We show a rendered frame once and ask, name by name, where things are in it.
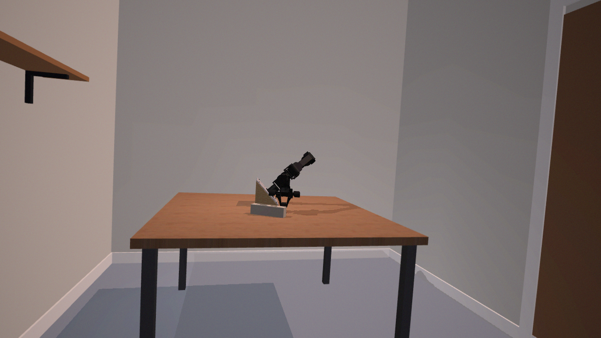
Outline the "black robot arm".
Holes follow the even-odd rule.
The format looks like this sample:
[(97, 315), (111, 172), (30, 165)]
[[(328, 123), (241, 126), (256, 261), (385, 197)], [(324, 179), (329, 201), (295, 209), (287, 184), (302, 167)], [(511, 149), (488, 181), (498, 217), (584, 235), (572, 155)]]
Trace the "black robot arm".
[[(304, 166), (309, 166), (310, 164), (312, 165), (314, 162), (316, 162), (314, 156), (312, 156), (310, 152), (306, 152), (303, 155), (302, 160), (300, 160), (299, 162), (291, 163), (287, 168), (284, 169), (284, 172), (281, 173), (281, 175), (279, 175), (275, 181), (273, 181), (273, 185), (266, 190), (268, 190), (268, 192), (269, 190), (280, 191), (280, 184), (289, 183), (290, 179), (293, 180), (299, 176), (299, 172)], [(293, 189), (291, 189), (290, 186), (288, 186), (287, 188), (281, 188), (281, 197), (288, 197), (288, 195), (292, 195), (292, 193)]]

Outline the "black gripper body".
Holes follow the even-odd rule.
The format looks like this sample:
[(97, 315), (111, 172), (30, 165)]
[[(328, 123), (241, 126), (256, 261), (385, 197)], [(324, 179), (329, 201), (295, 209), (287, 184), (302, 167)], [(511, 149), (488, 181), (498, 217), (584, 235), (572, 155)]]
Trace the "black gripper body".
[[(269, 195), (275, 195), (276, 197), (280, 197), (281, 195), (281, 188), (287, 188), (288, 186), (290, 186), (290, 183), (285, 183), (285, 184), (280, 184), (280, 191), (276, 191), (276, 190), (269, 190)], [(293, 191), (292, 195), (288, 195), (288, 197), (300, 197), (300, 192), (299, 191)]]

